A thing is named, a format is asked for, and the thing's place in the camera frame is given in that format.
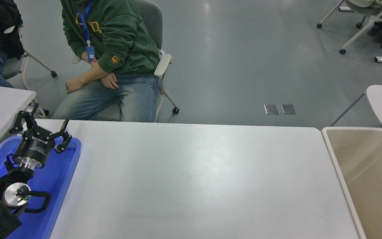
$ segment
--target silver disk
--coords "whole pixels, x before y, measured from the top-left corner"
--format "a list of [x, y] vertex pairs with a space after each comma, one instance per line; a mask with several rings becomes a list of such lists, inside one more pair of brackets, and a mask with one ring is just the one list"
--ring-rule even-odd
[[26, 186], [27, 189], [30, 191], [31, 188], [25, 184], [25, 183], [13, 183], [4, 192], [4, 202], [8, 206], [22, 206], [23, 204], [27, 203], [29, 198], [22, 197], [22, 196], [17, 196], [17, 190], [20, 189], [22, 186]]

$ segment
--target hand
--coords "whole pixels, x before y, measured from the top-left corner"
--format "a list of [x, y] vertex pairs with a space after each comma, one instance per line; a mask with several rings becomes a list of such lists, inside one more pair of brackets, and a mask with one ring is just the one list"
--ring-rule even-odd
[[73, 78], [66, 82], [66, 90], [67, 94], [70, 94], [71, 92], [77, 91], [78, 89], [82, 88], [85, 84], [82, 83], [82, 81], [79, 78]]
[[108, 74], [106, 77], [101, 78], [103, 85], [109, 89], [119, 89], [117, 84], [117, 77], [114, 73]]

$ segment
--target beige bin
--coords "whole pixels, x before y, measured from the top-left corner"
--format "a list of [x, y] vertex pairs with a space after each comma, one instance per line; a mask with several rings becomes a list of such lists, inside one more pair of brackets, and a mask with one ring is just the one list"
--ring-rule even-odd
[[361, 239], [382, 239], [382, 128], [322, 130]]

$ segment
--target blue tray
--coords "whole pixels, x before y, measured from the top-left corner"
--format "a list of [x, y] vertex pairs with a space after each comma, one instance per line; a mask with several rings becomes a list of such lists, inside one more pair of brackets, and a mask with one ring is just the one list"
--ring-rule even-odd
[[[6, 156], [15, 153], [21, 141], [21, 136], [13, 136], [6, 139], [0, 145], [0, 177], [7, 173], [4, 162]], [[62, 138], [56, 139], [59, 145]], [[29, 180], [28, 185], [34, 191], [46, 191], [51, 193], [51, 201], [47, 209], [41, 213], [23, 213], [19, 219], [23, 223], [8, 238], [34, 238], [48, 239], [53, 230], [58, 213], [61, 209], [64, 197], [67, 193], [70, 181], [79, 160], [81, 143], [72, 138], [65, 152], [57, 154], [51, 151], [44, 168], [36, 169], [35, 176]], [[31, 197], [29, 207], [41, 208], [43, 198]]]

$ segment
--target green hoodie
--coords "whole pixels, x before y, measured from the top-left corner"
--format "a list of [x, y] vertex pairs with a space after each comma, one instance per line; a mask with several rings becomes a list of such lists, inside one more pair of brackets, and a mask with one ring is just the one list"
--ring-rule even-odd
[[[90, 0], [61, 0], [67, 41], [76, 56], [86, 50], [78, 11], [85, 17]], [[159, 50], [142, 20], [135, 0], [94, 0], [88, 13], [88, 32], [100, 67], [115, 74], [153, 74]]]

